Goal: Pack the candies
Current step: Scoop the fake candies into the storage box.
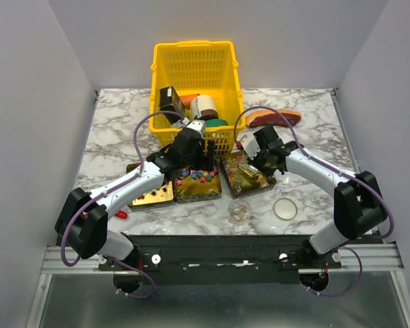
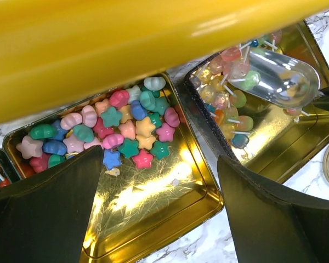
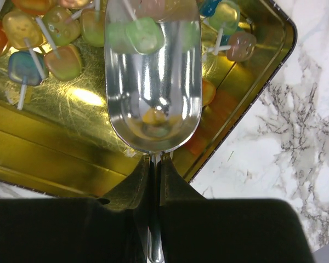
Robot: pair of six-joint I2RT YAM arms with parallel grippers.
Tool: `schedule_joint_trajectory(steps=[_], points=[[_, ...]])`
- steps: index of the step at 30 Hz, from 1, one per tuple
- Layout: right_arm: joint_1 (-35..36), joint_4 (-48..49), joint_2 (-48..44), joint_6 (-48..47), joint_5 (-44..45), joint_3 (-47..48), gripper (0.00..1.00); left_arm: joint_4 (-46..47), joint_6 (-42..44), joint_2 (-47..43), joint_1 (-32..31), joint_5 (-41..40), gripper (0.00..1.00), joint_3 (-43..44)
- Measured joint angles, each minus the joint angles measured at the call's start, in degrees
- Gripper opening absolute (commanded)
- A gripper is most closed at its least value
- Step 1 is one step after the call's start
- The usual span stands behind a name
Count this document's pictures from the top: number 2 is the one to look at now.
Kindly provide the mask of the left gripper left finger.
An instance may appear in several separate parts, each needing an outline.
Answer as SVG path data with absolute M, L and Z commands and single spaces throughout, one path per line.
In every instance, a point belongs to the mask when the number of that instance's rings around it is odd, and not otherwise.
M 94 146 L 0 188 L 0 262 L 78 262 L 102 166 Z

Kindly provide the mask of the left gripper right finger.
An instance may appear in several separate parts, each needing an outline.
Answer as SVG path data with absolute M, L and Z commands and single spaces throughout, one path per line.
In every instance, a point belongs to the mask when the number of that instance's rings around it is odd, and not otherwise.
M 217 172 L 239 262 L 329 262 L 329 201 L 221 155 Z

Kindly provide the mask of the metal candy scoop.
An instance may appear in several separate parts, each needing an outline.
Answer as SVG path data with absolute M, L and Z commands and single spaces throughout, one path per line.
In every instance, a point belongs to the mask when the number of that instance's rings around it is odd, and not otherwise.
M 320 95 L 320 76 L 306 62 L 267 49 L 252 48 L 250 71 L 229 83 L 282 108 L 302 108 Z

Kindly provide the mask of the gold candy tin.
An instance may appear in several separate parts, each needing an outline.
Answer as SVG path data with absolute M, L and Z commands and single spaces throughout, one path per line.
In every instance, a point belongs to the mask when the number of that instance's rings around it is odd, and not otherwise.
M 95 95 L 11 131 L 3 149 L 22 178 L 83 150 L 103 155 L 81 262 L 136 262 L 223 207 L 169 77 Z
M 307 23 L 303 21 L 282 31 L 286 39 L 281 41 L 281 52 L 311 65 L 319 73 L 321 88 L 327 87 L 329 68 Z M 216 156 L 225 153 L 260 175 L 285 182 L 329 143 L 329 112 L 308 105 L 305 108 L 310 117 L 300 117 L 296 123 L 282 108 L 247 93 L 247 104 L 238 111 L 254 120 L 248 135 L 248 152 L 234 148 L 232 142 L 225 139 L 199 95 L 200 89 L 208 84 L 200 87 L 194 84 L 196 71 L 218 54 L 208 57 L 184 77 L 184 86 L 196 104 L 190 106 L 193 123 Z
M 0 188 L 13 184 L 20 180 L 13 163 L 8 156 L 0 150 Z

